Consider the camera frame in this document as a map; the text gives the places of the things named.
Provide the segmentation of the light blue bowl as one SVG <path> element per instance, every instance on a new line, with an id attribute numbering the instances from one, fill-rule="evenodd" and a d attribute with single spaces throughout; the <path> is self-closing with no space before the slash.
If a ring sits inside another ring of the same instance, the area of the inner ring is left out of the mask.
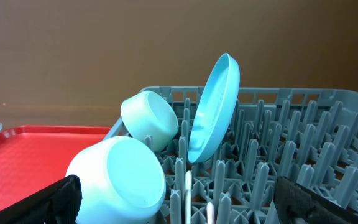
<path id="1" fill-rule="evenodd" d="M 76 175 L 81 184 L 77 223 L 147 223 L 160 210 L 167 188 L 155 154 L 127 136 L 80 151 L 66 175 Z"/>

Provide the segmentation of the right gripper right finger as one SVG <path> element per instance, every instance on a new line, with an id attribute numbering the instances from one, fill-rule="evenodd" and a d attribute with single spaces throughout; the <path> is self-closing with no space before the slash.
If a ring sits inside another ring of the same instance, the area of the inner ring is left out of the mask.
<path id="1" fill-rule="evenodd" d="M 358 215 L 284 176 L 276 180 L 273 202 L 280 223 L 358 224 Z"/>

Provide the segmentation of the light blue plate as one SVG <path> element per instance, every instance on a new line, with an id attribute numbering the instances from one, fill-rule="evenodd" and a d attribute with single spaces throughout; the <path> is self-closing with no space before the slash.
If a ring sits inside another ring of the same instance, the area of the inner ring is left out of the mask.
<path id="1" fill-rule="evenodd" d="M 198 104 L 190 133 L 188 160 L 207 161 L 217 150 L 231 123 L 240 85 L 240 69 L 228 53 L 211 71 Z"/>

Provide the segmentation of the mint green bowl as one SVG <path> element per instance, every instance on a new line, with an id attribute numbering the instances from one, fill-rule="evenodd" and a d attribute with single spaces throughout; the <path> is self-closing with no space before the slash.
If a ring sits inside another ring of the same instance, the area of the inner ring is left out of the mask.
<path id="1" fill-rule="evenodd" d="M 140 141 L 152 136 L 155 152 L 162 151 L 178 132 L 178 119 L 168 102 L 154 91 L 143 91 L 121 104 L 121 119 Z"/>

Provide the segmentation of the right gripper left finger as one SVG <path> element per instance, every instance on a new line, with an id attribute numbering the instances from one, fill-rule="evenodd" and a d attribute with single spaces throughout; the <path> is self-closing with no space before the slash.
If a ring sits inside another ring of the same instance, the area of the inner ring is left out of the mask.
<path id="1" fill-rule="evenodd" d="M 0 211 L 0 224 L 75 224 L 82 201 L 80 178 L 68 175 Z"/>

